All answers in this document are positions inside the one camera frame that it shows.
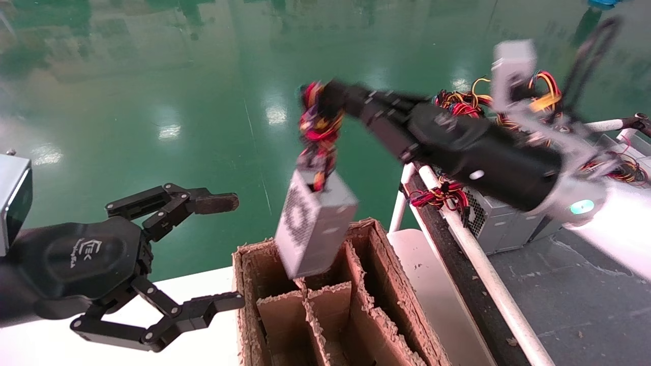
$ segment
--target green epoxy floor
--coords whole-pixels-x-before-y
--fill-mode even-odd
[[[230,265],[273,236],[301,149],[295,89],[339,77],[378,89],[467,89],[493,46],[534,38],[559,79],[596,21],[623,14],[590,82],[588,119],[649,112],[651,6],[582,0],[38,0],[0,3],[0,148],[35,165],[27,226],[104,218],[104,205],[166,182],[235,191],[240,208],[195,216],[154,245],[153,280]],[[354,120],[340,174],[357,217],[388,226],[400,166]],[[414,221],[406,225],[414,226]]]

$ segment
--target green indicator light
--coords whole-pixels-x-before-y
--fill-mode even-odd
[[[584,199],[582,201],[572,203],[570,205],[570,212],[575,215],[580,215],[592,211],[593,208],[594,202],[590,201],[589,199]]]

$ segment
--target camera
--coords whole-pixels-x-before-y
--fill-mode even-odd
[[[7,255],[25,223],[32,199],[31,160],[0,154],[0,257]]]

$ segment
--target wire bundle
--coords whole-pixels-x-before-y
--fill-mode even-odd
[[[644,170],[644,168],[640,166],[640,163],[634,157],[626,154],[626,151],[628,151],[628,149],[631,147],[631,140],[629,140],[626,136],[623,136],[623,138],[627,142],[624,151],[619,153],[613,152],[613,155],[619,157],[622,160],[622,165],[608,173],[607,176],[626,183],[638,182],[638,186],[643,186],[648,182],[648,173]],[[597,165],[598,163],[591,162],[586,164],[583,169],[589,170],[596,167]]]
[[[547,87],[547,93],[543,93],[545,96],[542,98],[535,96],[531,99],[534,102],[538,100],[544,103],[543,109],[548,113],[555,115],[561,110],[560,102],[557,101],[561,98],[561,89],[556,83],[554,77],[549,72],[545,70],[538,70],[533,74],[533,76],[531,76],[531,79],[527,84],[527,87],[532,95],[541,94],[536,91],[536,86],[540,80],[544,81]],[[482,106],[491,108],[493,104],[493,98],[491,98],[490,95],[477,94],[475,92],[475,87],[479,81],[490,82],[489,79],[480,77],[479,79],[475,80],[471,90],[468,92],[449,92],[443,89],[437,96],[434,97],[432,103],[436,106],[448,109],[450,113],[456,116],[469,115],[470,117],[474,118],[485,117],[486,114],[482,109]],[[498,126],[502,126],[503,128],[506,128],[510,131],[520,131],[520,126],[512,122],[502,113],[497,114],[495,123]]]
[[[333,119],[319,114],[318,97],[322,91],[323,85],[318,82],[300,89],[305,111],[299,119],[298,128],[305,150],[301,153],[299,161],[305,162],[305,167],[317,170],[313,184],[315,191],[324,188],[328,176],[335,170],[337,160],[335,143],[339,138],[339,130],[344,118],[343,111],[339,111]]]
[[[431,205],[437,209],[445,205],[450,211],[457,211],[462,218],[464,227],[470,216],[470,202],[463,191],[464,186],[454,180],[439,177],[440,187],[427,191],[413,191],[408,193],[409,203],[414,207]]]

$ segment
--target blue object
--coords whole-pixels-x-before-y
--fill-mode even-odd
[[[608,9],[610,9],[620,1],[621,0],[588,0],[588,5],[600,8],[603,8],[603,6],[606,5],[608,6]]]

